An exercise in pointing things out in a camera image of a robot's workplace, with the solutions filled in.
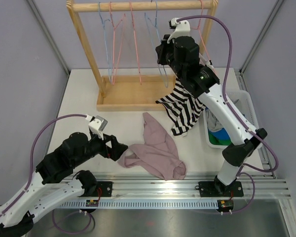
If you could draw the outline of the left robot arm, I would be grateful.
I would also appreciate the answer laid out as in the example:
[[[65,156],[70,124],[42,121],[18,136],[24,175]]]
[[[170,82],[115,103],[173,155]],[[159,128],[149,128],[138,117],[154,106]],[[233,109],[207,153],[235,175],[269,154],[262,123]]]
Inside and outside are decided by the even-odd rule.
[[[113,135],[103,138],[73,133],[36,166],[30,184],[0,206],[0,237],[21,237],[43,216],[75,197],[90,197],[97,191],[98,181],[91,171],[81,170],[56,191],[44,193],[72,175],[74,169],[100,155],[117,161],[128,149]]]

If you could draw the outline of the grey tank top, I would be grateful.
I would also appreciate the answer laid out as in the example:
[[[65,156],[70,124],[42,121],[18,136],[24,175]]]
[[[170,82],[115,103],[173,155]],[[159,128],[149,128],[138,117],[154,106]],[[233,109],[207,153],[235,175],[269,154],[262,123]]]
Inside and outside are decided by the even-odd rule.
[[[236,108],[242,112],[242,105],[241,101],[239,99],[232,100]],[[210,111],[209,108],[205,108],[205,117],[207,122],[207,128],[212,133],[217,133],[221,131],[226,131],[226,129],[223,127],[223,125],[220,123],[220,121],[216,118],[216,116]]]

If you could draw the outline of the black white striped top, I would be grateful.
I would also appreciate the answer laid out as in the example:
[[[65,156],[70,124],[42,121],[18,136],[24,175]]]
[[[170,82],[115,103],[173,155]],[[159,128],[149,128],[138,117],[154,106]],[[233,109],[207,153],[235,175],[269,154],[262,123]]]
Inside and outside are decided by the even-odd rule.
[[[173,122],[174,125],[170,130],[173,136],[187,136],[205,109],[205,105],[185,90],[178,79],[175,81],[173,91],[156,100],[156,103],[165,108]]]

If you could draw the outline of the blue tank top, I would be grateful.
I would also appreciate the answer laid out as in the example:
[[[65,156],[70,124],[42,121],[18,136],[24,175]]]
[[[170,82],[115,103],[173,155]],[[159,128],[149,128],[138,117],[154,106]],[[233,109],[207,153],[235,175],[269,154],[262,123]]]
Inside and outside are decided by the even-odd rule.
[[[216,131],[216,132],[211,132],[211,133],[218,140],[229,140],[230,139],[230,136],[228,135],[228,133],[224,129],[221,129],[220,131]]]

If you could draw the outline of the light blue wire hanger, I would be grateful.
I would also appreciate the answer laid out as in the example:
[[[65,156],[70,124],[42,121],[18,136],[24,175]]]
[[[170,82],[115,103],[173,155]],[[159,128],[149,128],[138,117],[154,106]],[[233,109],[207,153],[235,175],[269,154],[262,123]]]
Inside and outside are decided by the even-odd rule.
[[[101,20],[103,33],[104,33],[104,44],[105,44],[105,51],[106,51],[106,59],[107,59],[107,70],[109,76],[109,82],[112,84],[113,81],[113,64],[112,64],[112,53],[109,47],[108,35],[107,35],[107,22],[110,22],[110,19],[104,19],[102,17],[102,13],[100,10],[100,2],[98,3],[98,14]]]

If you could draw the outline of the green tank top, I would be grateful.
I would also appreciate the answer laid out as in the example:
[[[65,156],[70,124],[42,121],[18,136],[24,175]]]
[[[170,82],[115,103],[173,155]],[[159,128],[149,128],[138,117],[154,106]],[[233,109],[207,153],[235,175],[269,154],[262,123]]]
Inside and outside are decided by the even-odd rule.
[[[213,145],[220,145],[220,146],[228,146],[231,144],[231,140],[220,140],[218,138],[216,138],[214,135],[212,135],[211,133],[209,133],[209,142]]]

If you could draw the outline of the mauve tank top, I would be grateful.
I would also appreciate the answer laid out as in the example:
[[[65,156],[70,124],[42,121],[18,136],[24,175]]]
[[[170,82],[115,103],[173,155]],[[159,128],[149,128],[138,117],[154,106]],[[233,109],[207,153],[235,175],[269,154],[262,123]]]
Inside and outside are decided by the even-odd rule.
[[[143,144],[133,144],[120,156],[117,163],[124,168],[140,166],[159,179],[183,180],[186,165],[179,159],[173,138],[149,113],[143,113]]]

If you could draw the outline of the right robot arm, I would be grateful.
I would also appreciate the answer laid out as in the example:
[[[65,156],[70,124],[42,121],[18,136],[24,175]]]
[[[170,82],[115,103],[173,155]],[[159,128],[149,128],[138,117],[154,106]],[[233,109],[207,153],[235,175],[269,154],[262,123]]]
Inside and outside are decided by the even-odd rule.
[[[199,45],[190,36],[164,35],[156,47],[157,62],[169,66],[179,82],[214,114],[228,133],[231,144],[222,151],[224,162],[214,178],[213,190],[220,196],[231,191],[240,167],[267,136],[256,128],[226,96],[219,78],[208,65],[200,64]]]

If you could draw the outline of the pink wire hanger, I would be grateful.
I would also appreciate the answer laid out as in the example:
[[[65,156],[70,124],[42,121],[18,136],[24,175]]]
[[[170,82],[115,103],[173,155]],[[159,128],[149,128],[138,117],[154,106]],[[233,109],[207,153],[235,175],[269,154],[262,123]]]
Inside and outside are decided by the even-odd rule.
[[[114,22],[113,14],[112,14],[112,2],[109,3],[109,13],[110,13],[110,20],[111,25],[113,28],[113,40],[112,40],[112,76],[111,76],[111,83],[112,85],[115,84],[117,71],[119,67],[119,61],[121,57],[121,51],[123,47],[123,35],[124,35],[124,22],[126,15],[123,14],[121,19],[118,22]],[[117,30],[121,27],[120,37],[117,36]]]

